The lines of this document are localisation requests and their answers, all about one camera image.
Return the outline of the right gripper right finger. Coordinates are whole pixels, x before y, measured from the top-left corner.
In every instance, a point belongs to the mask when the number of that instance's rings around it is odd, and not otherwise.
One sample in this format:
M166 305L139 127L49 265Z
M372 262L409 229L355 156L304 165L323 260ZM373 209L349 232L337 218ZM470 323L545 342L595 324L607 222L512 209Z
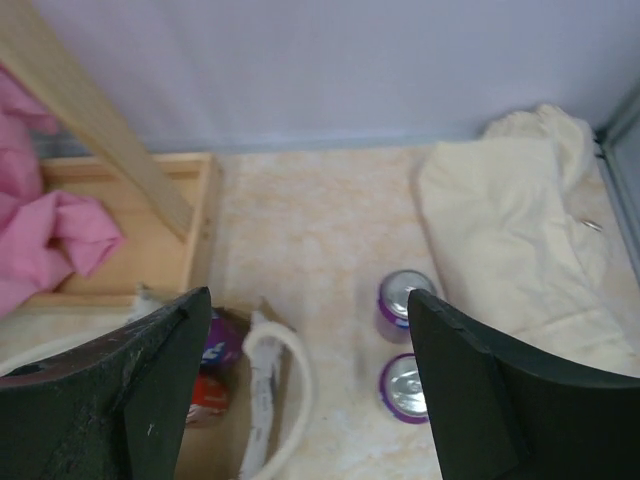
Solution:
M547 353L425 290L408 314L443 478L638 478L637 378Z

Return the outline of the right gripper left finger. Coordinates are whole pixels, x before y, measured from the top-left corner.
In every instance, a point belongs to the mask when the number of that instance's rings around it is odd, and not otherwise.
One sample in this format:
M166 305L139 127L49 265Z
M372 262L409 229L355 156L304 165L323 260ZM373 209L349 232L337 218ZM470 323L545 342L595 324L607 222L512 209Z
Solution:
M2 478L173 478L211 313L199 287L2 376Z

